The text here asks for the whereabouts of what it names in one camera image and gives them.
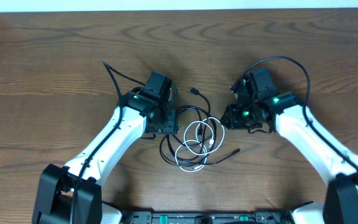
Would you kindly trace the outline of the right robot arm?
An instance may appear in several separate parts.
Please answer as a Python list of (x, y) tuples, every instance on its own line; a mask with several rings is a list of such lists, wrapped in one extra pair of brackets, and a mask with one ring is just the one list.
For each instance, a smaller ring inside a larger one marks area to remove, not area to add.
[(324, 203), (287, 212), (282, 223), (358, 223), (358, 155), (336, 139), (295, 93), (282, 93), (266, 68), (230, 87), (237, 99), (221, 118), (227, 129), (258, 132), (264, 124), (294, 145), (327, 186)]

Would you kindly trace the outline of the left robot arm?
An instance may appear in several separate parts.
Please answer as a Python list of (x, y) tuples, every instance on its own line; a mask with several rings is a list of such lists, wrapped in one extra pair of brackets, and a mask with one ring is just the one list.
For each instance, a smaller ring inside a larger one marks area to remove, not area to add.
[(102, 200), (102, 188), (128, 148), (143, 134), (175, 134), (171, 79), (152, 72), (146, 83), (119, 95), (111, 119), (73, 159), (40, 175), (32, 223), (120, 223), (123, 212)]

